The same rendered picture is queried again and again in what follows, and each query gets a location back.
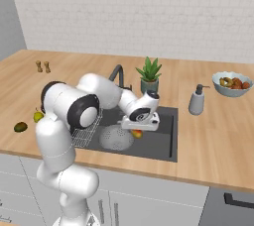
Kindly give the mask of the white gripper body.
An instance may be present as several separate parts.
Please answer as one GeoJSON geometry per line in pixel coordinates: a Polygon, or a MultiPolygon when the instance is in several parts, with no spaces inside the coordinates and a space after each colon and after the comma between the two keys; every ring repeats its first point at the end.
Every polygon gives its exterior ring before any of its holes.
{"type": "Polygon", "coordinates": [[[159,124],[160,118],[158,114],[153,114],[140,122],[131,121],[127,116],[124,116],[120,121],[121,128],[127,130],[157,130],[159,124]]]}

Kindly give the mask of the dark grey sink basin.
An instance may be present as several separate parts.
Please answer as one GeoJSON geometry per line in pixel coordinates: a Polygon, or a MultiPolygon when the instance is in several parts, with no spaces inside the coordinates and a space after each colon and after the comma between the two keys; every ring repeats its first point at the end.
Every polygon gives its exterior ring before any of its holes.
{"type": "Polygon", "coordinates": [[[119,107],[103,110],[99,126],[86,149],[176,163],[178,161],[178,109],[159,106],[157,113],[160,117],[157,131],[144,131],[141,139],[133,137],[134,143],[129,149],[113,151],[104,149],[99,144],[99,135],[104,127],[119,125],[118,121],[122,119],[123,112],[119,107]]]}

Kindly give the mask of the white colander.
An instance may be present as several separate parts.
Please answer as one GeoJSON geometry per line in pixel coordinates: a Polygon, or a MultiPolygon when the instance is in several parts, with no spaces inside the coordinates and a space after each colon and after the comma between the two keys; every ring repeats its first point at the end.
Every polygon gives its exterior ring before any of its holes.
{"type": "Polygon", "coordinates": [[[119,125],[104,127],[99,135],[99,144],[108,150],[125,151],[134,143],[132,134],[119,125]]]}

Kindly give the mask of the dark grey faucet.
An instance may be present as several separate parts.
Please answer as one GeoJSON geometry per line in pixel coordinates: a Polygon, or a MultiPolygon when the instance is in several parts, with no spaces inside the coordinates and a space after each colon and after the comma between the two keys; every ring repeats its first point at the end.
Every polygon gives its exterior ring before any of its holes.
{"type": "Polygon", "coordinates": [[[119,76],[119,87],[125,88],[124,86],[124,72],[121,64],[117,64],[109,76],[111,81],[114,81],[116,76],[119,76]]]}

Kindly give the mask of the grey panel under sink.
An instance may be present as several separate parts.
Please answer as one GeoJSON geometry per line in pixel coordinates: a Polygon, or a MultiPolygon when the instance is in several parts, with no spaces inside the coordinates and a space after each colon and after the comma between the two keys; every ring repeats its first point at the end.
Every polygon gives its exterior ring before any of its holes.
{"type": "Polygon", "coordinates": [[[208,187],[131,173],[94,169],[102,189],[203,208],[208,187]]]}

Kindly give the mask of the yellow green pear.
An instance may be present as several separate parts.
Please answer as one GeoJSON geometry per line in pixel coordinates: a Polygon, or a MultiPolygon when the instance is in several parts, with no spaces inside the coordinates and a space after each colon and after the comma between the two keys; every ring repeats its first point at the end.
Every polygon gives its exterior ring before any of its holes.
{"type": "Polygon", "coordinates": [[[36,110],[34,113],[34,122],[38,123],[43,117],[44,117],[44,114],[41,111],[36,110]]]}

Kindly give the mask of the green brown mango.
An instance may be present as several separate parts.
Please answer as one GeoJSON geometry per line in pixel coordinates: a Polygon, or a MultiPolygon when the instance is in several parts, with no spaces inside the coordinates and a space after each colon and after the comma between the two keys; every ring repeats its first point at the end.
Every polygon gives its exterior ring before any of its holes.
{"type": "Polygon", "coordinates": [[[28,125],[25,122],[19,122],[14,126],[14,131],[16,133],[24,132],[28,129],[28,125]]]}

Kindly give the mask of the green plant in grey pot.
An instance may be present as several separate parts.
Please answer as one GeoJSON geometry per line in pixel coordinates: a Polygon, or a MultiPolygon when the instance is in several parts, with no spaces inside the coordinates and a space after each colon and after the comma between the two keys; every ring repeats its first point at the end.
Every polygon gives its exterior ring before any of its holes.
{"type": "Polygon", "coordinates": [[[141,74],[141,91],[145,93],[147,90],[153,90],[155,92],[159,89],[159,70],[161,65],[158,64],[158,60],[151,61],[148,57],[145,59],[145,64],[142,69],[136,68],[141,74]]]}

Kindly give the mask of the grey soap dispenser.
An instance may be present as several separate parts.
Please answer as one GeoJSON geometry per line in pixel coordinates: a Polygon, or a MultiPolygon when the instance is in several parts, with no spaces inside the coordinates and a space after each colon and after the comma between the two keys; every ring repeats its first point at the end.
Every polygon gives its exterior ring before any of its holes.
{"type": "Polygon", "coordinates": [[[204,107],[204,85],[198,84],[195,91],[192,93],[189,104],[189,112],[192,115],[200,115],[204,107]]]}

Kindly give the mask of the grey cupboard door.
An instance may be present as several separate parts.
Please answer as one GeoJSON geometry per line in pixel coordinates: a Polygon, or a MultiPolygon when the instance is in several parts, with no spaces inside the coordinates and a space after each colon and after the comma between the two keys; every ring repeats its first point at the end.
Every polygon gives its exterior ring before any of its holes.
{"type": "Polygon", "coordinates": [[[100,226],[112,226],[109,192],[107,190],[98,189],[93,196],[87,199],[87,202],[100,226]]]}
{"type": "Polygon", "coordinates": [[[119,226],[198,226],[202,208],[109,192],[113,225],[114,203],[118,203],[119,226]]]}

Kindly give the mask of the yellow green fruit in bowl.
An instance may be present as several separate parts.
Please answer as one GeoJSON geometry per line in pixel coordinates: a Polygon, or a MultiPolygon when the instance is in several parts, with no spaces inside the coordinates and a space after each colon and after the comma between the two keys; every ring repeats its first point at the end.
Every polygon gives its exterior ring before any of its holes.
{"type": "Polygon", "coordinates": [[[229,77],[221,77],[219,79],[220,85],[223,87],[231,87],[233,85],[233,81],[229,77]]]}

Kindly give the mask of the pale blue fruit bowl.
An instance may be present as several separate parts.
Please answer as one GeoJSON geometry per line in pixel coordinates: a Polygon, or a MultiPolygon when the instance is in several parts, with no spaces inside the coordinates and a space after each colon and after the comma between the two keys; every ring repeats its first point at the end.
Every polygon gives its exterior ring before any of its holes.
{"type": "Polygon", "coordinates": [[[248,76],[243,75],[241,73],[234,72],[234,71],[217,72],[212,76],[212,82],[214,84],[215,90],[221,95],[224,95],[227,97],[240,97],[253,87],[253,81],[248,76]],[[249,84],[249,87],[245,87],[244,89],[240,89],[240,88],[238,89],[238,88],[230,88],[230,87],[222,86],[220,84],[220,79],[224,77],[227,77],[230,79],[238,78],[242,82],[247,82],[249,84]]]}

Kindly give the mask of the dark grey dishwasher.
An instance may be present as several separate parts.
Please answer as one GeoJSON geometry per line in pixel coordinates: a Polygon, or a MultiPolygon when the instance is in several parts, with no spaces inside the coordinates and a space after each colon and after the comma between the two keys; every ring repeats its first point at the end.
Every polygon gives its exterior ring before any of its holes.
{"type": "Polygon", "coordinates": [[[226,204],[225,192],[236,200],[254,203],[254,193],[211,187],[198,226],[254,226],[254,209],[226,204]]]}

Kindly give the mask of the grey drawer front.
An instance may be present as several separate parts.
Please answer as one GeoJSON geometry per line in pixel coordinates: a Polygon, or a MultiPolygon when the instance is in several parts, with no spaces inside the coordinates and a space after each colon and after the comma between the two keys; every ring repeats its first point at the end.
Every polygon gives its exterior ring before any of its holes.
{"type": "Polygon", "coordinates": [[[0,154],[0,178],[6,176],[37,177],[41,160],[0,154]]]}
{"type": "Polygon", "coordinates": [[[1,208],[9,212],[42,216],[35,195],[25,176],[0,172],[1,208]]]}

